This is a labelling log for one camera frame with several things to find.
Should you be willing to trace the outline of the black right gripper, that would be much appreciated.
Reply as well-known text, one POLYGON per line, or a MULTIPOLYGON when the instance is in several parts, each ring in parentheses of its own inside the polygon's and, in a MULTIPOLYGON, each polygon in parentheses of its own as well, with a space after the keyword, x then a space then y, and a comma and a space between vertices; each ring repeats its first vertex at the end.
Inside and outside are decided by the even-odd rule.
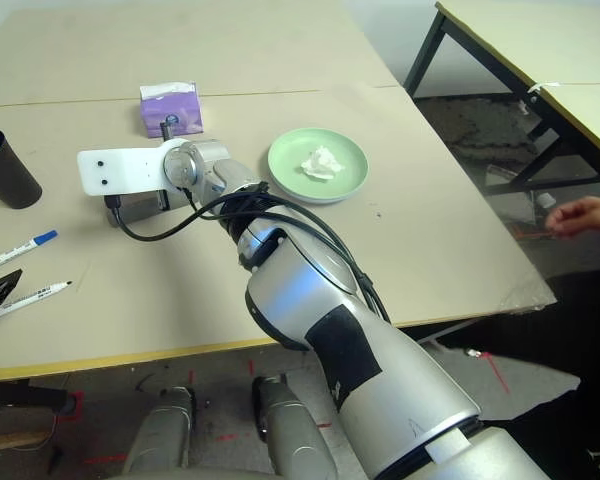
MULTIPOLYGON (((170 121, 162 121, 160 123, 160 129, 161 129, 162 139, 164 142, 171 140, 173 138, 170 121)), ((161 210, 170 210, 171 209, 169 194, 166 190, 159 190, 157 192, 157 199, 158 199, 159 208, 161 210)))

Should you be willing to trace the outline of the bystander bare hand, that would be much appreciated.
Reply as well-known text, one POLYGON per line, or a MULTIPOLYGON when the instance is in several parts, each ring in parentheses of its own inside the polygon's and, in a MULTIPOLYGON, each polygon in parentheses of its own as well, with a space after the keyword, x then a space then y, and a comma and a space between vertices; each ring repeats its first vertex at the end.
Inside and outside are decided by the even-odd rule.
POLYGON ((600 229, 600 198, 584 197, 553 209, 545 222, 556 236, 573 236, 600 229))

